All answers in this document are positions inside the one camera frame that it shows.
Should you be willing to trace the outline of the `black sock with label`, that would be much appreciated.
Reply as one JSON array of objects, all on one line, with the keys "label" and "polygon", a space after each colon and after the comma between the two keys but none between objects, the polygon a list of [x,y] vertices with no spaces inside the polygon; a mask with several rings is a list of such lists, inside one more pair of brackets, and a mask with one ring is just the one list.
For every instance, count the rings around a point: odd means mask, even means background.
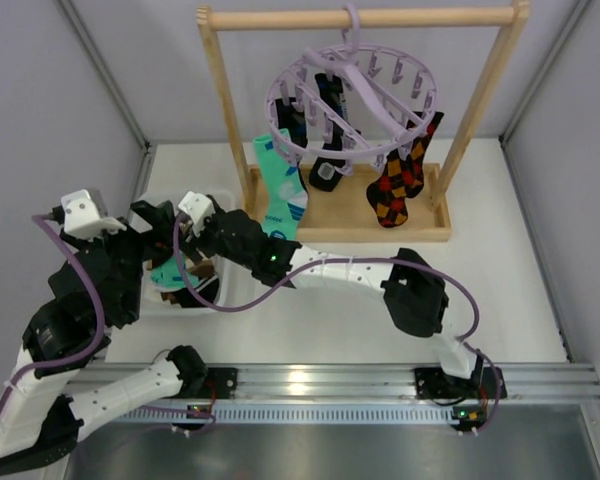
[{"label": "black sock with label", "polygon": [[[314,76],[319,89],[320,98],[332,108],[340,117],[347,119],[346,100],[344,86],[340,77],[335,74],[317,73]],[[332,139],[323,144],[324,150],[341,151],[342,129],[335,125],[333,127]],[[309,174],[309,183],[316,189],[324,192],[332,192],[339,184],[343,175],[339,169],[343,168],[345,161],[341,159],[329,159],[318,157]]]}]

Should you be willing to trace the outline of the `black blue sock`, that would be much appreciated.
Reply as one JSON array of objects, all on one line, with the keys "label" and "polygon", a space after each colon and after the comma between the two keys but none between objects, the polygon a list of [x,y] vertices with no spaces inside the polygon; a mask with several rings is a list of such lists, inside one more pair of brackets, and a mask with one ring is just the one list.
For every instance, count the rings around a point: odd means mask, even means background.
[{"label": "black blue sock", "polygon": [[294,108],[294,100],[294,97],[290,97],[288,103],[283,98],[275,100],[278,128],[287,129],[292,142],[305,148],[308,144],[305,115]]}]

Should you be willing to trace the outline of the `lilac round clip hanger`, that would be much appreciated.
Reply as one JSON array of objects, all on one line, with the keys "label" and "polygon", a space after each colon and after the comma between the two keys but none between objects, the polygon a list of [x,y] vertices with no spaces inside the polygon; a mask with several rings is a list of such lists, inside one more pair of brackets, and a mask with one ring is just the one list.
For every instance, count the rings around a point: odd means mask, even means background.
[{"label": "lilac round clip hanger", "polygon": [[[270,139],[265,145],[292,167],[298,166],[307,156],[342,160],[344,164],[335,170],[348,177],[354,173],[355,160],[367,159],[372,168],[380,172],[391,151],[397,151],[402,160],[411,154],[415,141],[424,137],[433,123],[438,92],[436,80],[426,65],[401,50],[361,42],[359,11],[351,4],[345,5],[343,10],[348,13],[350,26],[341,31],[342,41],[322,49],[306,48],[302,57],[283,70],[267,92],[265,116]],[[405,66],[416,68],[412,93],[424,96],[424,103],[418,111],[398,99],[376,79],[381,71],[377,65],[380,58],[395,61],[390,80],[393,85],[403,80]],[[318,88],[311,86],[307,79],[311,69],[322,71],[330,81],[338,77],[343,89],[359,98],[363,112],[381,128],[385,141],[373,143],[366,139],[351,124],[345,108],[337,110],[322,99]],[[322,126],[324,142],[330,143],[338,138],[342,148],[334,151],[294,142],[290,129],[282,125],[282,116],[276,107],[278,99],[294,113],[302,114],[306,126]]]}]

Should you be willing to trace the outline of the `brown striped sock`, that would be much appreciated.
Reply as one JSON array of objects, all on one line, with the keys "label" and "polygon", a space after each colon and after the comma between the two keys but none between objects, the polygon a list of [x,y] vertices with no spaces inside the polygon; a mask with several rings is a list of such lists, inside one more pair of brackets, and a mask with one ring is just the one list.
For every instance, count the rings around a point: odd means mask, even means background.
[{"label": "brown striped sock", "polygon": [[[214,263],[213,263],[213,261],[211,259],[209,259],[207,257],[202,257],[202,260],[200,262],[195,263],[193,260],[191,260],[189,257],[187,257],[183,253],[180,253],[180,256],[181,256],[181,261],[183,262],[184,267],[185,267],[186,278],[189,280],[189,282],[191,283],[191,285],[194,288],[194,290],[195,290],[195,287],[198,286],[200,283],[202,283],[205,279],[207,279],[209,277],[218,277],[215,265],[214,265]],[[149,271],[152,268],[155,268],[155,267],[158,267],[158,266],[154,266],[151,261],[149,261],[147,263],[147,273],[148,273],[148,281],[149,281],[149,289],[150,289],[150,291],[153,294],[156,294],[157,298],[161,302],[167,303],[167,304],[169,304],[171,306],[174,306],[174,307],[180,307],[180,306],[178,306],[178,305],[175,304],[174,298],[171,295],[171,293],[174,292],[174,291],[162,292],[162,291],[157,290],[151,284],[151,282],[149,280]]]}]

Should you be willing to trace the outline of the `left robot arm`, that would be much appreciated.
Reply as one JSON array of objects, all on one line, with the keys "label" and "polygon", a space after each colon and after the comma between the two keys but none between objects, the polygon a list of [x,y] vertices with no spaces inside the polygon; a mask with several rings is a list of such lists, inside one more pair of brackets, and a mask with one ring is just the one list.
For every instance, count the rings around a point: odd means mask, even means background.
[{"label": "left robot arm", "polygon": [[112,420],[163,398],[195,396],[208,367],[191,345],[104,387],[71,395],[66,385],[110,344],[110,328],[138,320],[143,266],[173,254],[171,202],[131,210],[139,232],[86,195],[64,198],[32,221],[65,258],[48,280],[53,293],[31,317],[0,395],[0,477],[45,468]]}]

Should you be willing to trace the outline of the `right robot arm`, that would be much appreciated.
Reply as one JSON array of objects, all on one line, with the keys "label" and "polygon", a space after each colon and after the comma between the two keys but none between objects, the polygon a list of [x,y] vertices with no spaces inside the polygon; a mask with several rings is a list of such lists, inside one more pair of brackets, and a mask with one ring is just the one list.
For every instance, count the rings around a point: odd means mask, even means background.
[{"label": "right robot arm", "polygon": [[457,334],[444,323],[449,305],[447,285],[468,300],[473,319],[480,319],[475,298],[457,280],[433,269],[416,251],[399,249],[392,257],[352,257],[315,250],[295,240],[266,234],[242,210],[210,207],[190,216],[191,230],[175,236],[187,255],[219,256],[247,270],[265,286],[247,304],[249,310],[280,290],[336,292],[380,302],[402,333],[426,340],[439,366],[418,376],[432,399],[455,400],[481,394],[503,394],[501,371],[483,352],[467,342],[470,331]]}]

